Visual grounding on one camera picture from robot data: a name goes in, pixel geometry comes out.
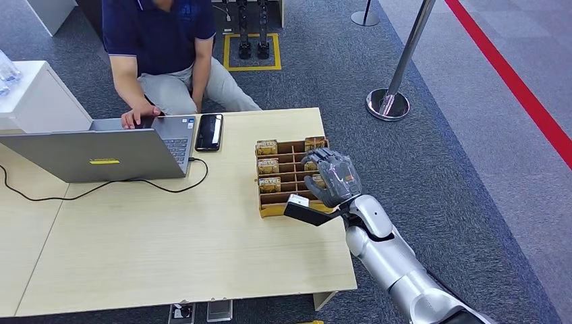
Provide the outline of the person's right hand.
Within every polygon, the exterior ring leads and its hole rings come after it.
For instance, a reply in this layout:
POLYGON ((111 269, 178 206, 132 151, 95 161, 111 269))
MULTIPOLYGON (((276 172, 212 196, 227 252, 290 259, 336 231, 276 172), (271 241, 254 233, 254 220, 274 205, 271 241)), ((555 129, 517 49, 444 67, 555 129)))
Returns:
POLYGON ((161 110, 149 103, 131 108, 130 111, 124 113, 120 118, 120 124, 123 129, 135 129, 142 123, 143 117, 156 117, 161 114, 161 110))

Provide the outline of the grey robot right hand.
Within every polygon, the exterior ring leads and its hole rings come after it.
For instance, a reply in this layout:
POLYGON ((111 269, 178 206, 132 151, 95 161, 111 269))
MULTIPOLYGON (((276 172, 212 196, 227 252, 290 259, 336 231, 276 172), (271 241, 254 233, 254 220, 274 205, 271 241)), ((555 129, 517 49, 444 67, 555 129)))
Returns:
POLYGON ((351 159, 329 148, 316 148, 302 159, 302 163, 313 162, 325 188, 321 188, 311 176, 304 177, 308 190, 326 207, 334 208, 362 193, 361 179, 351 159))

